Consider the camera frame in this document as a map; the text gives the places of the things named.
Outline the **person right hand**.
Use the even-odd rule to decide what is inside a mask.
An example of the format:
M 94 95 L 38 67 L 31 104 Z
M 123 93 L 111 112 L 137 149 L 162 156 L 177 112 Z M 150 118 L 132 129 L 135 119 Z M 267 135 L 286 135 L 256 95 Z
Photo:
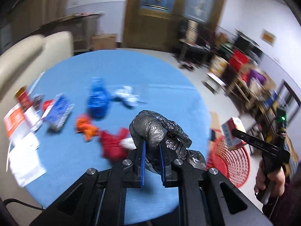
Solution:
M 274 189 L 271 192 L 271 197 L 282 196 L 285 190 L 285 174 L 283 168 L 275 170 L 267 175 L 267 178 L 275 183 Z M 259 163 L 259 169 L 256 175 L 256 183 L 254 186 L 254 192 L 258 193 L 259 190 L 265 189 L 265 179 L 266 176 L 263 173 L 263 160 Z

